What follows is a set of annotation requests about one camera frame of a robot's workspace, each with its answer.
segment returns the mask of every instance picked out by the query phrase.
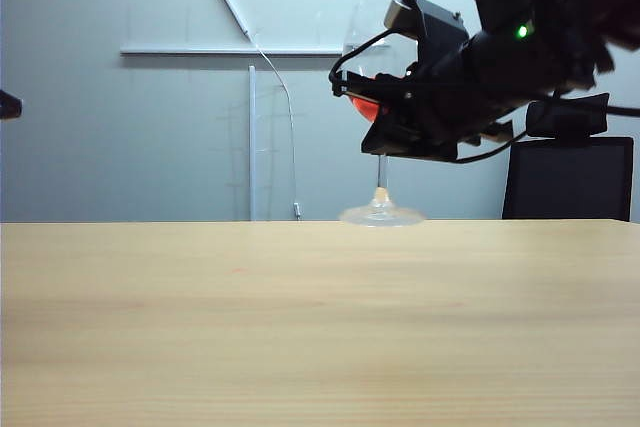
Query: white cable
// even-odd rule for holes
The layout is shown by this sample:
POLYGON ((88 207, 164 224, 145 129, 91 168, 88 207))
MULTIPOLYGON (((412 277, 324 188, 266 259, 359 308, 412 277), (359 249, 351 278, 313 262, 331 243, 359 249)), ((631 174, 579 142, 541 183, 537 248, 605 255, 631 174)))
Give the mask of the white cable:
POLYGON ((289 88, 287 87, 286 82, 284 81, 284 79, 280 75, 280 72, 273 65, 273 62, 271 62, 271 59, 269 59, 269 57, 267 57, 267 55, 262 51, 262 49, 258 45, 258 42, 253 40, 251 37, 249 37, 249 40, 251 40, 251 43, 254 45, 256 50, 258 52, 260 52, 260 55, 264 58, 264 60, 267 62, 267 64, 269 64, 269 66, 271 67, 271 70, 273 70, 273 73, 276 74, 276 77, 280 81, 280 84, 282 85, 282 88, 284 89, 284 92, 287 95, 287 105, 289 107, 289 127, 290 127, 290 132, 291 132, 291 164, 292 164, 291 165, 291 170, 292 170, 292 187, 293 187, 293 214, 294 214, 296 220, 302 220, 302 211, 300 209, 300 202, 298 202, 298 180, 297 180, 297 176, 296 176, 296 170, 297 170, 296 141, 295 141, 295 135, 294 135, 295 129, 294 129, 294 125, 293 125, 293 107, 291 105, 291 93, 289 92, 289 88))
POLYGON ((244 21, 244 19, 242 18, 242 16, 238 12, 238 10, 235 8, 233 2, 231 0, 224 0, 224 1, 227 4, 227 7, 231 11, 231 14, 233 15, 233 18, 235 19, 236 23, 238 24, 238 27, 240 27, 240 30, 242 31, 244 36, 249 40, 249 42, 251 42, 253 44, 253 46, 256 48, 256 50, 258 52, 260 52, 260 55, 264 58, 264 60, 267 61, 267 64, 269 64, 269 66, 271 67, 273 72, 276 74, 276 77, 280 81, 280 84, 282 84, 282 88, 284 89, 285 93, 287 94, 287 104, 289 106, 289 125, 291 127, 291 163, 292 163, 292 170, 293 170, 293 175, 292 175, 292 183, 293 183, 293 214, 294 214, 296 220, 302 220, 302 211, 301 211, 301 208, 300 208, 300 202, 298 202, 298 181, 297 181, 297 177, 296 177, 296 170, 297 170, 297 168, 296 168, 296 165, 297 165, 296 164, 296 143, 295 143, 294 128, 293 128, 293 108, 291 106, 291 93, 289 92, 289 88, 287 87, 287 84, 285 83, 284 79, 280 75, 280 72, 278 72, 278 69, 276 69, 275 66, 273 65, 273 63, 271 62, 271 59, 269 59, 269 57, 267 57, 267 55, 262 51, 262 49, 258 45, 258 42, 253 39, 253 36, 249 32, 249 28, 247 27, 247 23, 244 21))

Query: black object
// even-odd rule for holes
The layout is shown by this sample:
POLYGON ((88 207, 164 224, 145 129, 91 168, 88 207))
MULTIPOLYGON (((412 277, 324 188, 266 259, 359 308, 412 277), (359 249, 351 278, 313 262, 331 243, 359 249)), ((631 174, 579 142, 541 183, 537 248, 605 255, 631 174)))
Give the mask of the black object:
POLYGON ((531 137, 579 139, 606 132, 608 93, 574 99, 573 102, 579 102, 581 105, 590 104, 593 110, 553 102, 529 104, 527 134, 531 137))
MULTIPOLYGON (((418 39, 418 61, 407 75, 345 76, 338 69, 347 56, 329 73, 334 95, 382 106, 362 145, 367 153, 456 161, 458 143, 477 145, 518 107, 546 92, 595 85, 595 70, 614 69, 607 43, 640 48, 640 0, 476 0, 483 30, 469 40, 459 35, 458 14, 420 0, 401 4, 392 7, 402 21, 386 24, 385 35, 418 39)), ((608 112, 638 115, 612 106, 608 112)))
POLYGON ((22 115, 22 100, 0 90, 0 119, 17 119, 22 115))
POLYGON ((629 137, 518 142, 502 218, 629 221, 632 174, 629 137))

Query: black chair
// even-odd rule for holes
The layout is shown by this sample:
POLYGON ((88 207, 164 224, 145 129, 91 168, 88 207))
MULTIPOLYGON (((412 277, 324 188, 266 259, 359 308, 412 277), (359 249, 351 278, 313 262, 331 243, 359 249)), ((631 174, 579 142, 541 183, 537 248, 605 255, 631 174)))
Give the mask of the black chair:
POLYGON ((598 120, 604 123, 595 129, 594 122, 582 114, 571 117, 566 109, 554 109, 555 117, 545 119, 540 128, 541 106, 529 109, 528 130, 535 124, 538 130, 531 130, 536 134, 558 138, 511 147, 502 218, 628 221, 633 139, 589 136, 606 130, 604 108, 598 120))

